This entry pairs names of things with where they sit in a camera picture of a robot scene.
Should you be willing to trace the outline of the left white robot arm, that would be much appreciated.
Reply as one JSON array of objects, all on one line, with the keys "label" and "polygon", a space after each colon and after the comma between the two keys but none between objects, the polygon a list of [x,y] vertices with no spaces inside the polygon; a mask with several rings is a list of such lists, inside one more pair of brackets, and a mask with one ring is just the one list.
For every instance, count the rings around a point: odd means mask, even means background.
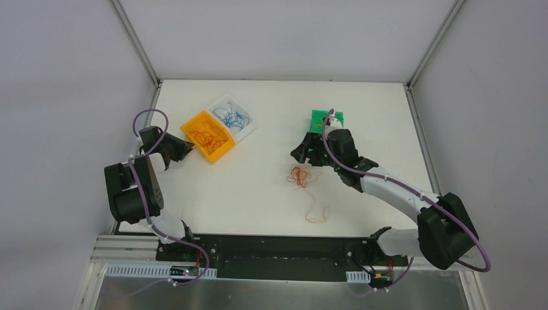
[{"label": "left white robot arm", "polygon": [[189,226],[170,215],[156,177],[156,169],[166,171],[171,162],[180,162],[194,149],[194,144],[173,136],[157,126],[138,132],[140,153],[125,163],[104,168],[109,209],[117,222],[139,224],[171,246],[181,261],[196,256],[197,244]]}]

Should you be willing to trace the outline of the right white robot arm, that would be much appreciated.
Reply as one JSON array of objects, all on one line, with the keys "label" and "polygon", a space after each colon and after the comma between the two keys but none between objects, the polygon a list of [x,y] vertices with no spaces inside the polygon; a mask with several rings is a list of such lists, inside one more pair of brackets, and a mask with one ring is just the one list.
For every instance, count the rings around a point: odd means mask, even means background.
[{"label": "right white robot arm", "polygon": [[335,129],[326,137],[307,132],[290,155],[298,163],[331,167],[345,185],[384,201],[415,223],[414,229],[383,227],[372,234],[366,253],[374,264],[384,264],[396,255],[421,256],[445,270],[461,263],[461,257],[479,241],[460,197],[422,191],[391,176],[359,155],[348,129]]}]

